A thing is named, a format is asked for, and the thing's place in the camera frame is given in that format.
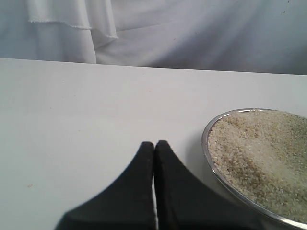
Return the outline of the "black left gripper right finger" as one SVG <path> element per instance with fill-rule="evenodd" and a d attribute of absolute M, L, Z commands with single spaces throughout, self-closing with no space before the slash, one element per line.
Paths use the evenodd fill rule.
<path fill-rule="evenodd" d="M 165 140 L 154 151 L 160 230 L 262 230 L 251 210 L 223 198 L 195 177 Z"/>

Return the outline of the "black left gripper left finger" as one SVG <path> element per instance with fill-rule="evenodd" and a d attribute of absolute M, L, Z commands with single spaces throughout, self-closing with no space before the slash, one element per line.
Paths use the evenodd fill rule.
<path fill-rule="evenodd" d="M 66 212 L 58 230 L 154 230 L 154 145 L 142 142 L 124 172 L 103 192 Z"/>

